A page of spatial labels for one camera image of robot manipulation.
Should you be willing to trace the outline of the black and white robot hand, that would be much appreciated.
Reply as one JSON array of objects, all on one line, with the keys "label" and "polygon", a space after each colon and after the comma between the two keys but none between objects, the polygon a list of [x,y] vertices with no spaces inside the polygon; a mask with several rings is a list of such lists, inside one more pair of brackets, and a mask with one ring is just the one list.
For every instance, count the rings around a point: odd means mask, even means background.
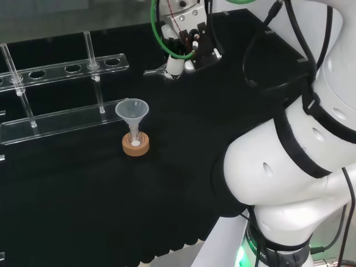
[{"label": "black and white robot hand", "polygon": [[168,55],[162,75],[176,80],[184,74],[192,74],[220,61],[223,51],[218,48],[211,16],[194,8],[183,14],[168,16],[161,27],[163,43],[177,55],[195,52],[191,59],[177,59]]}]

